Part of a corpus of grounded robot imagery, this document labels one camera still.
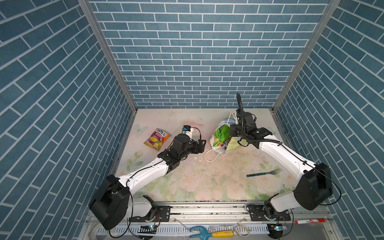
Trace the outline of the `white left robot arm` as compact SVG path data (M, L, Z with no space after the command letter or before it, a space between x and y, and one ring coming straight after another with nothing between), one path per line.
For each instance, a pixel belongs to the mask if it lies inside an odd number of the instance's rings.
M178 134L171 145L152 162L121 177L107 176L89 202L89 209L106 230L117 226L126 216L133 194L152 181L167 175L190 154L200 154L207 141L197 141L187 134Z

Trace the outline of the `floral paper gift bag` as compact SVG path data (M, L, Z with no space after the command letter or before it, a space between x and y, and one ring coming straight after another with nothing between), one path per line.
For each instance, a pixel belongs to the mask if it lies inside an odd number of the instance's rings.
M234 151L241 146L246 146L248 144L246 140L243 140L240 137L230 136L230 125L235 125L237 123L233 113L230 113L227 118L219 123L210 139L212 148L208 150L204 156L207 162L214 162L219 155Z

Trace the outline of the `orange Fox's fruits candy bag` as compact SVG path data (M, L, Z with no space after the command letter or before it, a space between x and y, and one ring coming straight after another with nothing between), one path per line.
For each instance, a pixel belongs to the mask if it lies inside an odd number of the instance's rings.
M154 149L156 151L159 151L164 142L170 137L170 135L161 130L156 129L151 136L144 142L144 144L151 149Z

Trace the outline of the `green chips bag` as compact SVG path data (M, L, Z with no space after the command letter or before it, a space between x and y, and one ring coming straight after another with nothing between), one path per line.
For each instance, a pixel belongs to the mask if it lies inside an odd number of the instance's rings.
M225 141L230 140L230 127L226 124L220 126L216 129L213 135L213 147L221 146L225 143Z

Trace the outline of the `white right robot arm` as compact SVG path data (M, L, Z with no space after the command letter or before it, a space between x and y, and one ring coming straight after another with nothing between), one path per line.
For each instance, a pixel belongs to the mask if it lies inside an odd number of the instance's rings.
M263 211L266 219L272 221L286 210L299 207L314 210L333 195L335 184L326 164L316 164L302 157L275 138L271 131L258 128L256 117L244 111L240 93L237 93L237 102L236 123L230 125L230 136L238 137L238 144L242 147L252 145L267 153L298 181L292 191L274 195L265 201Z

